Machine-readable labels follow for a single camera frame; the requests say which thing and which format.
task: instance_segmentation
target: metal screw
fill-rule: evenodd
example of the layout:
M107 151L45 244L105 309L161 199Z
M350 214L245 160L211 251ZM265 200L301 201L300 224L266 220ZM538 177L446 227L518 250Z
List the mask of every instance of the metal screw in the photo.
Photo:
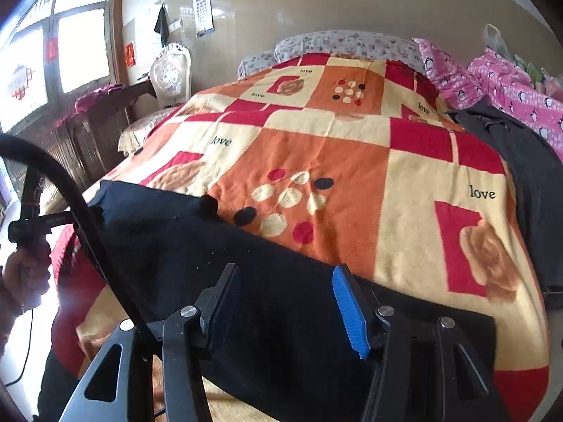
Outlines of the metal screw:
M198 312L198 309L195 306L184 306L180 312L179 315L181 315L182 317L194 317Z
M121 328L123 331L129 331L134 326L135 324L131 319L125 319L123 322L121 322L121 324L119 324L119 328Z
M377 308L377 312L384 317L391 317L393 314L395 314L395 310L386 305Z
M440 319L440 323L444 328L453 328L455 327L455 322L451 317L442 317Z

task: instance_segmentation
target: polka dot pattern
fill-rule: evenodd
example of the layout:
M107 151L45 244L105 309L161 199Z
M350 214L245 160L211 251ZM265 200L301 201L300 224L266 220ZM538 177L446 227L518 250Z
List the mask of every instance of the polka dot pattern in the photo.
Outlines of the polka dot pattern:
M327 190L334 186L334 180L331 178L319 178L315 181L315 187L319 190Z
M299 222L293 229L292 235L295 242L301 244L311 243L314 238L313 224L309 221Z
M309 181L309 177L310 177L309 172L299 172L291 176L291 180L295 184L299 184L302 186L303 184L306 184Z
M273 194L274 186L272 186L271 184L264 184L254 189L254 191L251 193L251 197L254 201L264 201L270 198Z
M324 195L312 193L309 195L309 200L307 201L307 212L313 215L315 211L324 208L326 204L327 198Z
M260 224L262 236L272 237L280 235L287 228L287 221L281 214L270 214L263 218Z
M283 168L275 168L268 173L269 180L280 180L285 176L285 170Z
M347 81L346 79L341 79L338 82L338 85L334 88L334 95L332 95L332 99L340 100L342 98L343 103L350 104L353 102L355 97L356 100L354 100L354 104L356 106L361 106L360 100L364 98L362 90L365 90L365 84L358 84L354 80Z
M251 206L248 206L236 212L234 217L234 222L235 225L237 226L245 226L248 225L250 222L252 222L255 217L256 217L256 209Z
M288 187L278 198L278 203L282 207L293 207L301 201L302 194L299 190Z

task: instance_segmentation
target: wall outlet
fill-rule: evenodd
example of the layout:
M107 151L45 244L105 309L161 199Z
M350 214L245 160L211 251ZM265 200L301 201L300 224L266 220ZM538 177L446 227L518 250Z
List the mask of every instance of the wall outlet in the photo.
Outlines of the wall outlet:
M175 20L174 22L172 22L169 26L168 26L168 31L170 33L172 33L173 31L178 30L179 28L182 28L182 19L178 19Z

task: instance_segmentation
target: black clamp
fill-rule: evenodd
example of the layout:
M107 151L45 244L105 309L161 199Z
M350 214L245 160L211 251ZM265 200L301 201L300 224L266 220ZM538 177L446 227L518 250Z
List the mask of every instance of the black clamp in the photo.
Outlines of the black clamp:
M335 280L345 281L344 296ZM334 269L333 288L353 348L378 362L362 422L510 422L491 374L453 319L415 321L368 303L346 265ZM427 353L416 360L426 360L423 367L413 363L421 346Z
M164 321L148 324L161 346L148 350L139 330L126 319L98 352L72 394L60 422L149 422L153 412L153 355L162 357L164 405L170 422L212 422L200 359L224 337L239 274L228 264L215 287L205 289L193 306Z

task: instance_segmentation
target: eye chart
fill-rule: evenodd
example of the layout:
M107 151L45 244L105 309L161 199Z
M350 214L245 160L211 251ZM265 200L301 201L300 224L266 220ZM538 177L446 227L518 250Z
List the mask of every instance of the eye chart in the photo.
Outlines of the eye chart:
M192 0L195 15L195 36L207 35L213 32L213 15L211 14L211 0Z

